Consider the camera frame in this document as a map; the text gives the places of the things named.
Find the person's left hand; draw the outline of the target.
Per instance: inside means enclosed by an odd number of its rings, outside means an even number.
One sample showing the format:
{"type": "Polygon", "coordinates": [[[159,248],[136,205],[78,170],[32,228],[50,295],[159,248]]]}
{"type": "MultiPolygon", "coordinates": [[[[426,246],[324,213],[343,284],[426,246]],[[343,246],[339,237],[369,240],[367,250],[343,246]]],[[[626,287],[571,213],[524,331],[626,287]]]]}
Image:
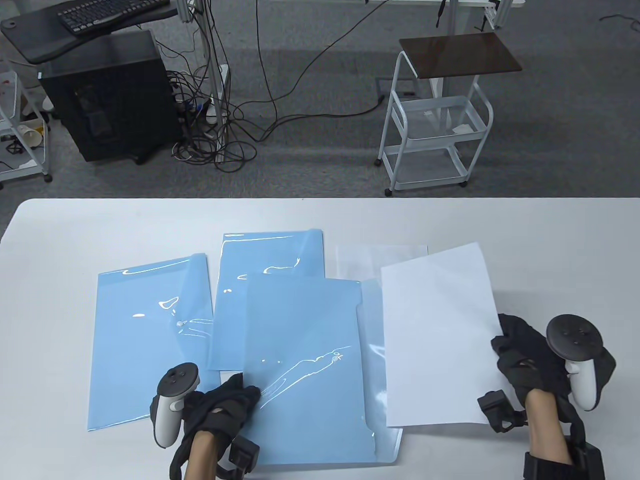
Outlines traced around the person's left hand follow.
{"type": "Polygon", "coordinates": [[[218,439],[233,441],[253,413],[261,391],[243,384],[243,375],[234,374],[214,390],[192,391],[185,396],[183,438],[208,432],[218,439]]]}

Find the person's right hand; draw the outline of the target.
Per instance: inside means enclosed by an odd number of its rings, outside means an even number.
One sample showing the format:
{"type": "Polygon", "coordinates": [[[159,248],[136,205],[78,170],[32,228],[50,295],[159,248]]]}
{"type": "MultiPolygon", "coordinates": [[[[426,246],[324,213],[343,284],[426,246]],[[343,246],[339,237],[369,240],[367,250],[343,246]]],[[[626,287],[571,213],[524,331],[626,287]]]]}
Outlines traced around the person's right hand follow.
{"type": "Polygon", "coordinates": [[[491,340],[498,370],[525,403],[532,390],[555,396],[562,422],[598,407],[602,391],[617,367],[601,333],[589,320],[560,314],[541,334],[523,318],[500,313],[502,334],[491,340]]]}

